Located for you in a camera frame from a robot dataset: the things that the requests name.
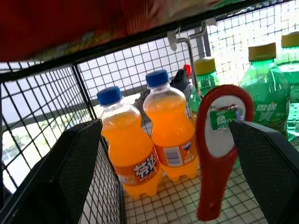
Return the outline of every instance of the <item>red handle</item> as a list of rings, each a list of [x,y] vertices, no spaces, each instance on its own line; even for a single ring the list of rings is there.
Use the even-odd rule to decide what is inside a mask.
[[[222,96],[240,98],[246,107],[245,120],[253,119],[253,103],[248,93],[238,86],[222,85],[209,91],[202,99],[197,113],[195,138],[202,172],[201,194],[197,216],[199,220],[216,219],[221,210],[221,202],[232,167],[237,158],[235,147],[222,157],[213,157],[206,146],[205,123],[211,104]]]

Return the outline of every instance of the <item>sprite bottle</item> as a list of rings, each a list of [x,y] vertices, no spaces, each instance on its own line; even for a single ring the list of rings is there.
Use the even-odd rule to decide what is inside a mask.
[[[274,62],[276,45],[270,43],[249,47],[250,67],[240,86],[252,98],[255,123],[287,133],[285,124],[289,115],[290,85]]]
[[[286,123],[289,141],[299,136],[299,31],[281,37],[277,66],[290,84],[290,113]]]
[[[216,76],[215,60],[211,57],[204,57],[194,62],[196,79],[202,95],[206,95],[211,89],[219,85]],[[195,124],[198,107],[201,99],[197,96],[195,87],[192,88],[188,105],[191,118]]]

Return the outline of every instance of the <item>yellow bottle cap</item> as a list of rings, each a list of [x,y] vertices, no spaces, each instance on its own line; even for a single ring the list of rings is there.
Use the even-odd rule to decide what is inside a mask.
[[[216,71],[215,60],[212,57],[204,57],[194,62],[195,72],[197,76]]]
[[[275,42],[248,47],[249,61],[261,61],[276,58]]]
[[[281,36],[281,47],[290,48],[299,46],[299,31],[290,32]]]

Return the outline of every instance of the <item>orange soda bottle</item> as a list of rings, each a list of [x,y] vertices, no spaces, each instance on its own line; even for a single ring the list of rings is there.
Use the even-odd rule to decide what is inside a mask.
[[[177,181],[180,176],[193,178],[199,163],[194,141],[194,125],[185,115],[184,94],[170,87],[166,70],[146,75],[150,94],[143,109],[153,123],[152,140],[162,169]]]
[[[104,112],[102,135],[108,140],[109,159],[120,183],[133,198],[153,196],[162,181],[162,169],[150,137],[141,128],[139,110],[121,102],[117,86],[97,94]]]

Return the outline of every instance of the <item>blue bottle cap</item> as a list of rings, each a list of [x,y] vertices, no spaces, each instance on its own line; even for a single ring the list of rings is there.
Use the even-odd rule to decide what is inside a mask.
[[[117,86],[108,87],[97,93],[98,101],[101,105],[110,105],[120,101],[121,90]]]
[[[166,70],[159,70],[145,76],[149,87],[156,87],[168,83],[168,73]]]

